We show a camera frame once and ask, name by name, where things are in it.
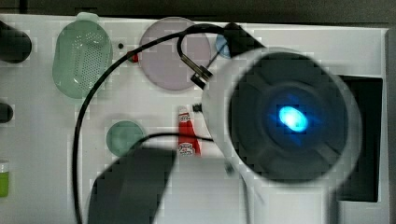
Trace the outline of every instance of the red tube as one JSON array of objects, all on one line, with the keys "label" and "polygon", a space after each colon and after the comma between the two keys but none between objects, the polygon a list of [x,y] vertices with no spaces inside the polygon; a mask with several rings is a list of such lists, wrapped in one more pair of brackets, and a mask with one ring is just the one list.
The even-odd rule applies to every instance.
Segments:
[{"label": "red tube", "polygon": [[[181,106],[178,110],[178,131],[179,133],[195,136],[189,111],[184,106]],[[180,136],[178,138],[177,151],[182,156],[201,156],[201,149],[196,138]]]}]

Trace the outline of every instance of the purple lid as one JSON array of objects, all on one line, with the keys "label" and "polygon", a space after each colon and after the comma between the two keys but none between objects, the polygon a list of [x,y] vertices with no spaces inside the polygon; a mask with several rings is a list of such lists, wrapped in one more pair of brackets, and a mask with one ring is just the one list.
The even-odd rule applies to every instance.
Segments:
[{"label": "purple lid", "polygon": [[[194,25],[192,21],[179,17],[165,18],[152,24],[143,34],[140,46]],[[210,61],[210,45],[205,34],[187,35],[182,42],[184,54],[198,65],[207,66]],[[177,38],[162,42],[144,50],[139,62],[148,79],[169,91],[185,90],[194,84],[190,81],[194,72],[177,54]]]}]

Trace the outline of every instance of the black cable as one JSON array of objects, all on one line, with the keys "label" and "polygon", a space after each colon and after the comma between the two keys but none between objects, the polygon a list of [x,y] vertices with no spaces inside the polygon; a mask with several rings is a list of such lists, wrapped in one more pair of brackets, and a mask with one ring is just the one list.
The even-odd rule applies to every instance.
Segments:
[{"label": "black cable", "polygon": [[246,207],[246,213],[247,213],[247,224],[250,224],[250,204],[249,204],[249,198],[248,198],[248,185],[247,182],[244,180],[244,178],[240,175],[241,180],[243,180],[243,188],[244,188],[244,199],[245,199],[245,207]]},{"label": "black cable", "polygon": [[149,135],[139,139],[139,141],[137,141],[133,146],[131,146],[127,155],[134,153],[134,150],[137,147],[140,147],[140,145],[142,145],[144,142],[148,141],[150,138],[169,137],[169,136],[189,137],[189,138],[195,138],[195,139],[199,139],[199,140],[206,141],[206,142],[213,142],[213,139],[211,139],[211,138],[196,136],[196,135],[188,135],[188,134],[183,134],[183,133],[152,133],[152,134],[149,134]]},{"label": "black cable", "polygon": [[210,65],[212,65],[212,63],[219,57],[220,52],[225,48],[225,46],[227,46],[227,43],[223,44],[221,46],[221,48],[218,50],[218,52],[216,52],[216,55],[209,61],[209,63],[206,65],[206,68],[209,68]]},{"label": "black cable", "polygon": [[211,25],[211,24],[197,24],[197,25],[193,25],[192,27],[186,29],[183,32],[178,32],[175,34],[167,35],[167,36],[161,37],[157,40],[151,41],[151,42],[147,43],[146,45],[143,45],[137,49],[129,51],[126,55],[124,55],[120,59],[118,59],[109,68],[107,68],[107,70],[102,74],[102,76],[93,85],[92,89],[90,90],[87,97],[85,98],[84,103],[81,106],[81,109],[79,110],[78,119],[77,119],[76,128],[75,128],[73,148],[72,148],[72,188],[73,188],[75,215],[76,215],[76,220],[77,220],[78,224],[82,224],[82,215],[81,215],[81,208],[79,206],[79,194],[78,194],[78,141],[79,141],[79,134],[81,132],[81,126],[82,126],[82,121],[84,119],[85,112],[87,111],[88,105],[90,104],[91,99],[96,94],[97,90],[99,90],[100,86],[105,82],[107,77],[118,66],[120,66],[120,64],[122,64],[128,58],[136,55],[137,53],[139,53],[145,49],[151,48],[152,46],[155,46],[155,45],[160,44],[164,41],[173,39],[175,37],[181,37],[181,36],[185,36],[188,34],[214,33],[215,32],[214,30],[217,30],[217,32],[220,32],[220,29],[222,29],[222,28],[219,26]]},{"label": "black cable", "polygon": [[181,43],[186,35],[194,35],[200,33],[208,33],[208,34],[216,34],[216,35],[224,35],[224,28],[213,25],[213,24],[196,24],[189,28],[187,28],[184,32],[181,33],[180,37],[177,41],[177,53],[178,56],[182,57],[184,55],[183,50],[181,49]]}]

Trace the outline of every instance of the dark background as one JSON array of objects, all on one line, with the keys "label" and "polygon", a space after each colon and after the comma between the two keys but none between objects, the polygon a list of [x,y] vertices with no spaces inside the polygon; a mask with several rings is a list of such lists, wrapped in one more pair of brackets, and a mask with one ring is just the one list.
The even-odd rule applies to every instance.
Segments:
[{"label": "dark background", "polygon": [[394,0],[0,0],[0,13],[390,27]]}]

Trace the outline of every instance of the white surface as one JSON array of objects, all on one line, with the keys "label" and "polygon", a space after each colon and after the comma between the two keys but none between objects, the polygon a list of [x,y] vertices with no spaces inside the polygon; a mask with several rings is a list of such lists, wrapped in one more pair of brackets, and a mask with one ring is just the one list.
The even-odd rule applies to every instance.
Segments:
[{"label": "white surface", "polygon": [[224,159],[177,158],[153,224],[246,223],[242,177],[224,168]]},{"label": "white surface", "polygon": [[[61,94],[51,73],[57,35],[75,18],[0,15],[0,20],[22,29],[34,44],[27,61],[20,64],[0,62],[0,99],[12,105],[15,112],[10,123],[0,125],[0,158],[11,161],[9,195],[0,200],[0,222],[75,223],[69,172],[74,125],[81,101]],[[114,60],[128,49],[136,48],[144,30],[152,23],[149,20],[99,19],[112,41]],[[335,74],[385,75],[384,29],[243,26],[266,45],[313,54]],[[118,49],[120,42],[124,49]],[[213,64],[211,70],[216,72],[224,61]],[[199,103],[201,93],[199,89],[162,91],[145,78],[137,65],[129,62],[117,69],[106,88],[93,100],[83,123],[82,207],[94,179],[116,159],[106,148],[106,132],[111,124],[121,119],[134,119],[147,133],[175,131],[177,107]],[[194,116],[194,128],[197,134],[208,135],[202,115]],[[152,142],[176,145],[174,138]],[[381,143],[385,146],[385,134]],[[381,152],[381,203],[342,202],[343,223],[388,223],[387,149],[382,147]],[[202,144],[202,153],[204,157],[221,157],[219,150],[210,143]]]}]

